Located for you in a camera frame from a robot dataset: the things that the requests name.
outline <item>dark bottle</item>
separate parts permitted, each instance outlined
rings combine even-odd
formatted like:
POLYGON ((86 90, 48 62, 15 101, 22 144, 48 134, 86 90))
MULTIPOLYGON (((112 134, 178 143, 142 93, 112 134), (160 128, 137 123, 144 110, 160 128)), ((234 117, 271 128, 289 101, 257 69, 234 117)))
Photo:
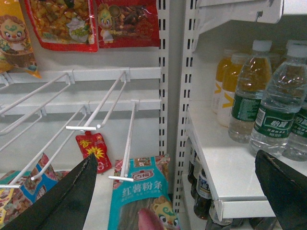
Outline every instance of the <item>dark bottle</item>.
POLYGON ((233 219, 218 219, 214 202, 211 202, 205 230, 230 230, 233 219))
POLYGON ((193 146, 191 145, 191 147, 190 147, 190 161, 189 161, 189 174, 188 174, 188 181, 190 183, 193 183, 193 180, 196 179, 193 175, 196 155, 197 155, 196 151, 193 148, 193 146))
POLYGON ((201 219, 207 219, 212 196, 204 169, 199 173, 194 203, 194 213, 201 219))
POLYGON ((197 187, 197 178, 199 177, 199 173, 202 169, 201 161, 199 157, 196 155, 195 165, 194 165, 194 172, 193 172, 193 181, 191 185, 191 195, 195 199, 195 196, 197 194, 196 187, 197 187))

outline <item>hanging snack package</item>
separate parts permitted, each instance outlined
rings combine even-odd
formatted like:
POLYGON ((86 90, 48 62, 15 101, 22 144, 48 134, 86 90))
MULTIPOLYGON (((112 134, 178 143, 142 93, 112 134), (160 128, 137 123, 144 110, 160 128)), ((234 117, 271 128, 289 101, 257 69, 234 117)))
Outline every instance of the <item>hanging snack package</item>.
POLYGON ((25 5, 43 48, 98 50, 93 0, 25 0, 25 5))
MULTIPOLYGON (((38 161, 35 168, 28 174, 28 176, 22 179, 22 186, 17 189, 5 190, 2 193, 9 194, 10 199, 6 200, 6 203, 0 207, 0 226, 2 227, 15 219, 27 208, 29 208, 35 201, 41 198, 47 191, 49 191, 59 180, 50 165, 44 173, 32 180, 31 177, 37 175, 42 171, 43 167, 48 163, 49 159, 46 154, 43 154, 41 159, 38 161)), ((17 171, 11 171, 1 181, 11 178, 17 173, 17 171)))
POLYGON ((41 78, 18 0, 0 1, 0 73, 13 68, 41 78))
POLYGON ((96 0, 99 48, 160 46, 156 0, 96 0))
POLYGON ((83 155, 83 159, 92 153, 95 154, 98 162, 97 173, 104 173, 112 168, 112 164, 106 154, 107 148, 105 140, 100 133, 92 134, 90 131, 86 131, 85 135, 76 136, 76 141, 83 155))
MULTIPOLYGON (((114 181, 108 230, 180 230, 167 194, 169 161, 168 154, 130 160, 134 182, 114 181)), ((116 161, 115 176, 122 163, 116 161)))

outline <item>sweet potato vermicelli package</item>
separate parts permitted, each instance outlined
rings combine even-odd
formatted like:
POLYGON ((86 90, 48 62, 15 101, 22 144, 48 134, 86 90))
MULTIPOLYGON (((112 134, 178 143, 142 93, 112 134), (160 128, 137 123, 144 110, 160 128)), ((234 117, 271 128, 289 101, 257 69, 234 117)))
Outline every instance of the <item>sweet potato vermicelli package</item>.
POLYGON ((96 52, 93 0, 25 0, 43 48, 96 52))
MULTIPOLYGON (((169 161, 169 155, 130 160, 134 182, 114 181, 108 230, 180 230, 167 194, 169 161)), ((122 162, 116 162, 115 176, 122 162)))
POLYGON ((100 48, 160 46, 156 0, 96 0, 100 48))

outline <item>green bottle label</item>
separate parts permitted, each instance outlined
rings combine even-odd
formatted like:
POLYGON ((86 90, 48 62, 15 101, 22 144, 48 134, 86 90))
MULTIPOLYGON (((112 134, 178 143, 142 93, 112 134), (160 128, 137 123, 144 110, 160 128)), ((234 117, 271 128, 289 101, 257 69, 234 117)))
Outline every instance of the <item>green bottle label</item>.
POLYGON ((254 128, 257 132, 271 138, 287 138, 295 114, 277 112, 260 105, 254 128))
POLYGON ((255 121, 261 99, 249 99, 235 94, 232 117, 241 121, 255 121))
POLYGON ((307 138, 307 109, 301 109, 295 116, 292 132, 307 138))

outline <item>small red packet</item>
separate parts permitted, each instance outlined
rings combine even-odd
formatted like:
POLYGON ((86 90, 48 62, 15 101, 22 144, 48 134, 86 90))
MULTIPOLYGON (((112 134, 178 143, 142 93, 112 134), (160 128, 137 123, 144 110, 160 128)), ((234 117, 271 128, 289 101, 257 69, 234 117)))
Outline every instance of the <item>small red packet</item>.
POLYGON ((96 0, 99 48, 160 46, 156 0, 96 0))
POLYGON ((112 164, 106 154, 107 148, 104 138, 100 133, 92 134, 86 131, 85 135, 76 136, 76 141, 82 152, 83 159, 87 158, 91 153, 94 153, 98 161, 97 173, 103 173, 110 168, 112 164))

